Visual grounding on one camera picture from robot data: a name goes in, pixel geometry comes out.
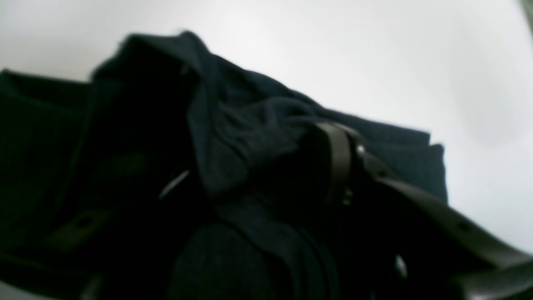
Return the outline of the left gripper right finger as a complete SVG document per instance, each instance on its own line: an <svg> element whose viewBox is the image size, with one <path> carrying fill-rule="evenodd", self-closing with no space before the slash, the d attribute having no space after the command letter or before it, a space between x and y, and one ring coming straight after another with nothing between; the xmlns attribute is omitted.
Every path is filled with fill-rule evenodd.
<svg viewBox="0 0 533 300"><path fill-rule="evenodd" d="M531 254L401 180L357 131L321 122L313 135L328 169L320 210L369 299L531 300Z"/></svg>

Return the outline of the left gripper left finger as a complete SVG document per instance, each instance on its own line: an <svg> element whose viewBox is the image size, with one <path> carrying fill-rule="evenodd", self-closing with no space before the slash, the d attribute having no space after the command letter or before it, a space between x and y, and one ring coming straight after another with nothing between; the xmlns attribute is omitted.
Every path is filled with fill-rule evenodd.
<svg viewBox="0 0 533 300"><path fill-rule="evenodd" d="M178 210L175 193L190 167L101 167L76 181L67 204L42 238L51 259L78 259L122 248L164 230Z"/></svg>

